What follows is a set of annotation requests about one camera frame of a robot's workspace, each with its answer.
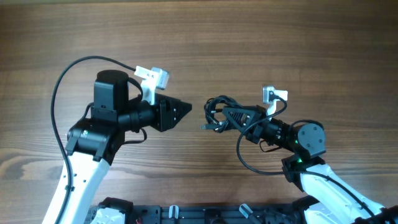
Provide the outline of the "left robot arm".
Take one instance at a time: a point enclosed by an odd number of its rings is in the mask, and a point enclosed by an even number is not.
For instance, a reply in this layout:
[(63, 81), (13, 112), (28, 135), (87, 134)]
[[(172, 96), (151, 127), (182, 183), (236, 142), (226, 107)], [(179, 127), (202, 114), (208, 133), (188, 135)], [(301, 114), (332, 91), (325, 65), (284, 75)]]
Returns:
[(126, 72), (103, 70), (94, 84), (94, 101), (67, 134), (62, 146), (64, 165), (44, 223), (83, 223), (101, 181), (121, 146), (129, 144), (128, 131), (159, 132), (174, 128), (192, 110), (190, 103), (156, 93), (164, 89), (160, 69), (137, 67), (138, 83)]

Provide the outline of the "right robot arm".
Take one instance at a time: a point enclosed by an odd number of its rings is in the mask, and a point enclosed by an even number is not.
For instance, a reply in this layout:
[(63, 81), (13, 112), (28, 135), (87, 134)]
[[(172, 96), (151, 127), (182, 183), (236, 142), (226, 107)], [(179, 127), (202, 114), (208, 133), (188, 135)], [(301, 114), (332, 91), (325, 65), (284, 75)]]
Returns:
[(307, 223), (397, 223), (397, 207), (386, 208), (363, 196), (322, 159), (326, 136), (320, 123), (299, 120), (287, 124), (260, 106), (226, 106), (222, 113), (241, 138), (292, 152), (282, 160), (281, 173), (315, 201), (302, 209)]

